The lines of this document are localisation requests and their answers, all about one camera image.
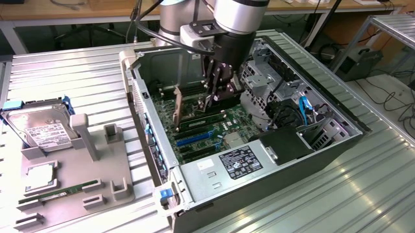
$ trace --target blue pcie slot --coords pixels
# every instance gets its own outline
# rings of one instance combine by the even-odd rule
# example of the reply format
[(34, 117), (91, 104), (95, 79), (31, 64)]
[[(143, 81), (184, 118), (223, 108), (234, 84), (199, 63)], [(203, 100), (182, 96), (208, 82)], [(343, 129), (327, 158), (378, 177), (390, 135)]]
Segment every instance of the blue pcie slot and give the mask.
[(204, 134), (202, 134), (202, 135), (198, 135), (198, 136), (195, 136), (195, 137), (191, 137), (191, 138), (188, 138), (188, 139), (184, 139), (184, 140), (176, 142), (176, 145), (178, 145), (178, 147), (184, 146), (184, 145), (187, 145), (187, 144), (191, 144), (191, 143), (194, 143), (194, 142), (198, 142), (198, 141), (200, 141), (200, 140), (204, 140), (204, 139), (211, 138), (212, 135), (214, 135), (214, 131), (210, 131), (210, 132), (207, 132), (207, 133), (204, 133)]

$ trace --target hard drive label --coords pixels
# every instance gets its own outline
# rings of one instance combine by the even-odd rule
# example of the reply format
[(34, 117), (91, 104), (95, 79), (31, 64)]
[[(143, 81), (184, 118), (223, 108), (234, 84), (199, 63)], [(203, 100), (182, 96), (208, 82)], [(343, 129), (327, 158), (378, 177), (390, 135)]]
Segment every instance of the hard drive label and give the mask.
[(219, 155), (219, 158), (234, 180), (263, 168), (250, 146)]
[(42, 149), (71, 142), (71, 138), (62, 123), (28, 128), (26, 132)]

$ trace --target hard drive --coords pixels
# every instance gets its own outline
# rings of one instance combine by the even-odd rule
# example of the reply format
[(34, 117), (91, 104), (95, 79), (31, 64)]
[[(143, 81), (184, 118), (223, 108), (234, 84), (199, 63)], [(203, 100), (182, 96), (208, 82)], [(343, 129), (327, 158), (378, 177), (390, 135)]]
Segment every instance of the hard drive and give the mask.
[(70, 127), (75, 114), (70, 101), (62, 99), (23, 103), (8, 101), (2, 109), (2, 119), (23, 140), (27, 148), (40, 147), (46, 152), (70, 148), (79, 137)]

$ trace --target blue cable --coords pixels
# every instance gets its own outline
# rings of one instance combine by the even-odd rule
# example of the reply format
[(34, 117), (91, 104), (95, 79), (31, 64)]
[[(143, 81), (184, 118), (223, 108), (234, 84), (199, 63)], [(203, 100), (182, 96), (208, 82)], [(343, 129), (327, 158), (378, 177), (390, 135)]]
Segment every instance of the blue cable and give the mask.
[(311, 106), (311, 103), (310, 103), (306, 96), (302, 96), (299, 99), (299, 107), (300, 107), (300, 113), (302, 113), (303, 118), (304, 118), (304, 125), (307, 125), (306, 108), (312, 110), (312, 106)]

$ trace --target metal workbench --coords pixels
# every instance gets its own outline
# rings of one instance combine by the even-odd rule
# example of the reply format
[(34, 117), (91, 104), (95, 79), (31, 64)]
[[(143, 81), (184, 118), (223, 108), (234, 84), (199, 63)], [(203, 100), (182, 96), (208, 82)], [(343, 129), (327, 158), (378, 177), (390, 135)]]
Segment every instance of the metal workbench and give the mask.
[(337, 59), (331, 65), (331, 70), (334, 72), (338, 71), (345, 59), (350, 54), (350, 51), (355, 48), (371, 25), (375, 26), (381, 31), (386, 32), (397, 40), (399, 40), (413, 50), (415, 50), (415, 16), (407, 14), (369, 16), (354, 39), (349, 43), (346, 51), (342, 53), (341, 58)]
[[(274, 195), (254, 203), (198, 232), (414, 232), (414, 140), (395, 130), (387, 119), (296, 45), (288, 36), (264, 31), (322, 85), (373, 128), (373, 133), (330, 166)], [(102, 214), (76, 219), (43, 232), (168, 232), (168, 222), (155, 210), (152, 181), (123, 95), (118, 53), (150, 43), (15, 56), (6, 66), (11, 81), (8, 98), (51, 97), (66, 92), (78, 113), (90, 115), (91, 130), (118, 122), (124, 128), (136, 201)], [(12, 179), (19, 162), (18, 146), (7, 129), (0, 137), (0, 216), (11, 213), (12, 197), (2, 186)], [(0, 221), (0, 232), (11, 231)]]

